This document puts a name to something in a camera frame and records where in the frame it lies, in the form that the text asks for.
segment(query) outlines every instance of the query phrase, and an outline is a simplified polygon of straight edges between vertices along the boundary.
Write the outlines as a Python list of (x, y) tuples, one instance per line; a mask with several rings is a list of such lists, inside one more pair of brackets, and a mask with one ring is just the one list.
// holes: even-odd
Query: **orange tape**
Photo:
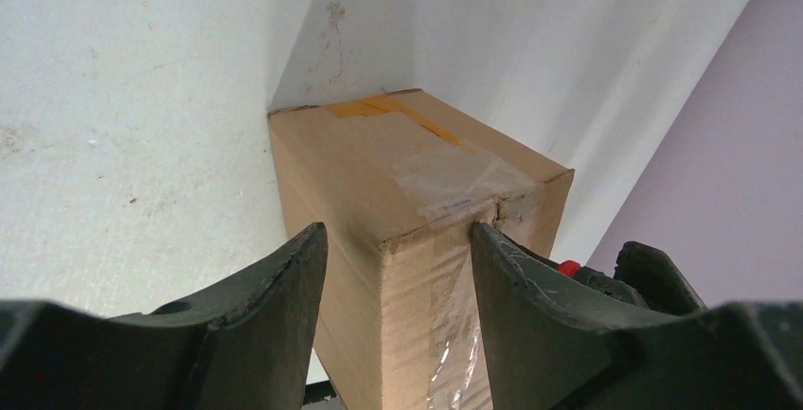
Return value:
[(401, 102), (386, 95), (374, 96), (352, 102), (341, 102), (326, 106), (333, 115), (338, 118), (348, 118), (350, 116), (374, 116), (389, 114), (391, 112), (402, 112), (410, 119), (417, 122), (424, 129), (429, 130), (438, 137), (454, 145), (461, 146), (460, 138), (438, 126), (435, 121), (407, 107)]

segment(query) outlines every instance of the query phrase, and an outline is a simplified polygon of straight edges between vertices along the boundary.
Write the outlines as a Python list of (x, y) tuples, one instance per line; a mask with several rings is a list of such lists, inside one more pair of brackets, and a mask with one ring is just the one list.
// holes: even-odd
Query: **brown cardboard box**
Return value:
[(314, 345), (346, 407), (491, 409), (468, 229), (548, 257), (573, 170), (420, 90), (269, 125), (288, 234), (329, 231)]

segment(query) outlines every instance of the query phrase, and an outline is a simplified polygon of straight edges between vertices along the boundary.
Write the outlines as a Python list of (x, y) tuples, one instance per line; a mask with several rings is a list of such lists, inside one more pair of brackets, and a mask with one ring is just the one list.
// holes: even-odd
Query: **box top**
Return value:
[(270, 115), (287, 179), (372, 244), (428, 235), (572, 170), (420, 90)]

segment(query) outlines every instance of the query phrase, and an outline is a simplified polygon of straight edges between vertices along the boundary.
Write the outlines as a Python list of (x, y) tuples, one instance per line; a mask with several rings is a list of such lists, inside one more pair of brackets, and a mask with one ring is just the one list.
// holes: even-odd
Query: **transparent tape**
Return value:
[(433, 259), (428, 409), (491, 410), (468, 232), (474, 221), (486, 222), (528, 245), (543, 185), (465, 143), (416, 154), (394, 171), (399, 187), (418, 203), (418, 213), (444, 239)]

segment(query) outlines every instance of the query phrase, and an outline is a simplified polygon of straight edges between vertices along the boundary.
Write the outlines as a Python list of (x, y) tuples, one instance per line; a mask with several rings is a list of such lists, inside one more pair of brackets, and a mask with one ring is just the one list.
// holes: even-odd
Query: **red object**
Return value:
[(580, 270), (582, 266), (574, 260), (567, 260), (560, 265), (558, 265), (558, 273), (562, 275), (574, 277), (577, 271)]

